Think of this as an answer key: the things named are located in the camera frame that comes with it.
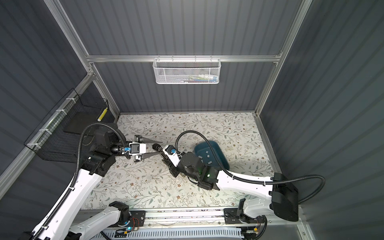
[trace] gray wall panel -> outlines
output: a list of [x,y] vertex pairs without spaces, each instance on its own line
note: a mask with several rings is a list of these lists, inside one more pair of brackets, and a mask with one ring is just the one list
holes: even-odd
[[[0,1],[0,173],[60,99],[86,75],[41,1]],[[17,239],[45,216],[74,164],[34,157],[0,200],[0,239]]]
[[273,55],[299,0],[61,1],[91,55]]
[[1,1],[0,35],[3,172],[86,72],[43,1]]
[[[83,104],[87,99],[101,98],[94,84],[82,96]],[[113,116],[108,112],[104,118]],[[17,239],[23,231],[31,231],[63,193],[75,167],[74,163],[44,161],[35,156],[0,200],[0,239]]]
[[157,84],[151,63],[96,63],[121,112],[254,110],[273,63],[222,63],[218,84]]
[[[314,1],[261,114],[284,174],[327,180],[302,204],[316,239],[382,238],[383,9]],[[316,183],[296,186],[304,196]]]

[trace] white cable tie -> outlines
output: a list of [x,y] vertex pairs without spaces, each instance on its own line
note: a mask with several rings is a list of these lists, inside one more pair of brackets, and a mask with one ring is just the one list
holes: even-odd
[[66,98],[66,99],[71,99],[71,100],[73,100],[73,102],[74,102],[74,103],[76,103],[76,101],[75,101],[75,99],[74,99],[74,98]]
[[39,131],[47,131],[49,133],[49,135],[52,135],[51,131],[49,131],[48,128],[46,128],[46,129],[39,129]]
[[27,143],[27,145],[38,146],[40,148],[40,144],[38,143]]
[[65,109],[58,109],[56,111],[63,112],[65,115],[67,115],[67,113],[65,112]]

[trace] blue tray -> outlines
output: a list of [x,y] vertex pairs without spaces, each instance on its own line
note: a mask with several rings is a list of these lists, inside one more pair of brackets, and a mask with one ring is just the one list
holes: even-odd
[[[221,161],[221,163],[223,164],[223,166],[226,170],[229,170],[228,161],[225,158],[225,156],[224,156],[223,152],[221,151],[217,142],[209,140],[209,143],[211,144],[212,148],[214,149],[218,160]],[[205,165],[215,167],[218,170],[220,169],[220,166],[217,164],[217,162],[216,162],[216,160],[212,154],[212,151],[206,142],[202,142],[202,143],[199,143],[198,145],[196,145],[194,151],[195,151],[196,156],[202,156],[203,157],[202,160],[203,160],[203,163]]]

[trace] red wire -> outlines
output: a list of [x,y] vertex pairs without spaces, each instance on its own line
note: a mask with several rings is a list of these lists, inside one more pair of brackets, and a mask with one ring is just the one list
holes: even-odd
[[139,222],[139,220],[137,218],[132,217],[132,219],[133,219],[133,225],[135,224],[135,219],[137,220],[137,224],[140,225],[140,222]]

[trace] black mounting plate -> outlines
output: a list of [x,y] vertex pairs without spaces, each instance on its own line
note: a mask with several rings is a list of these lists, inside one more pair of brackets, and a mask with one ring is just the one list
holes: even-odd
[[[225,224],[243,224],[243,222],[241,222],[239,218],[236,217],[237,207],[224,209],[223,212],[224,212]],[[252,219],[252,218],[250,218],[249,221],[250,223],[259,223],[256,219]]]
[[[131,217],[137,218],[139,220],[139,227],[144,226],[145,211],[130,211],[130,213],[131,213]],[[119,227],[119,226],[115,223],[110,227]],[[133,227],[133,222],[130,222],[127,227]]]

